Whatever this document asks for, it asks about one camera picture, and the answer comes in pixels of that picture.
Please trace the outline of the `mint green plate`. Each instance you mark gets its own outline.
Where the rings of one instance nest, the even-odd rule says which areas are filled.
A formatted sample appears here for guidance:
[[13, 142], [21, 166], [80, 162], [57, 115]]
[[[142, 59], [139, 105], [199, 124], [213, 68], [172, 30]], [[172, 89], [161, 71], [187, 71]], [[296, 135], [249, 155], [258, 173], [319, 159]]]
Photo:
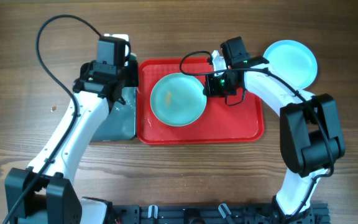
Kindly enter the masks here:
[[182, 127], [194, 123], [204, 113], [207, 97], [204, 85], [195, 77], [172, 73], [152, 88], [150, 107], [163, 124]]

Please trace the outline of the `light blue plate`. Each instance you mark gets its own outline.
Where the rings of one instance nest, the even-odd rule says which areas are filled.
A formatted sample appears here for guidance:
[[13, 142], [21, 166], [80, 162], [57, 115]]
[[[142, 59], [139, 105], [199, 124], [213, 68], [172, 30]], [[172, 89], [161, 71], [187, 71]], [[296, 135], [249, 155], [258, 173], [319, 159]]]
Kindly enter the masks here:
[[274, 70], [301, 89], [309, 87], [318, 74], [318, 63], [313, 52], [295, 40], [279, 40], [264, 52]]

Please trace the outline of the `yellow green sponge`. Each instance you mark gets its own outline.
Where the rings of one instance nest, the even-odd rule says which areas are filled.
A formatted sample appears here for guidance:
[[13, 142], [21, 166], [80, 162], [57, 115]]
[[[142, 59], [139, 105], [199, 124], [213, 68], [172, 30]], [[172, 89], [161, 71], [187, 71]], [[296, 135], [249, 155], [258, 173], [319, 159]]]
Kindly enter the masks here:
[[137, 55], [135, 53], [131, 53], [129, 55], [129, 60], [137, 60]]

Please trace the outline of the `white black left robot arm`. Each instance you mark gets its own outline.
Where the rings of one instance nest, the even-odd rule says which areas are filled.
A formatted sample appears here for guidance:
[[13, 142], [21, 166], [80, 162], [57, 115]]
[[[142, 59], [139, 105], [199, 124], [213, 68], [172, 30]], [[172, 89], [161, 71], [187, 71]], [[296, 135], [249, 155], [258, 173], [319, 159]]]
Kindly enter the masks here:
[[136, 60], [121, 66], [97, 61], [82, 66], [69, 92], [67, 111], [47, 144], [25, 169], [13, 168], [6, 176], [5, 223], [105, 221], [107, 207], [95, 201], [93, 208], [84, 208], [73, 189], [74, 178], [86, 148], [114, 104], [125, 104], [123, 89], [138, 86], [138, 67]]

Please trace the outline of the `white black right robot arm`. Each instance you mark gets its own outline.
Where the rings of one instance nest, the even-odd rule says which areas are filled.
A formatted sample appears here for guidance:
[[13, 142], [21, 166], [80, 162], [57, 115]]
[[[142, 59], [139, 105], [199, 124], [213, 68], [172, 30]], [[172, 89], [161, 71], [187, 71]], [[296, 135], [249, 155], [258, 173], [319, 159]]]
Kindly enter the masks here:
[[290, 223], [310, 212], [311, 196], [345, 153], [336, 102], [328, 94], [314, 95], [292, 84], [262, 56], [227, 60], [211, 56], [212, 77], [234, 75], [280, 118], [280, 153], [287, 166], [281, 189], [273, 197], [270, 221]]

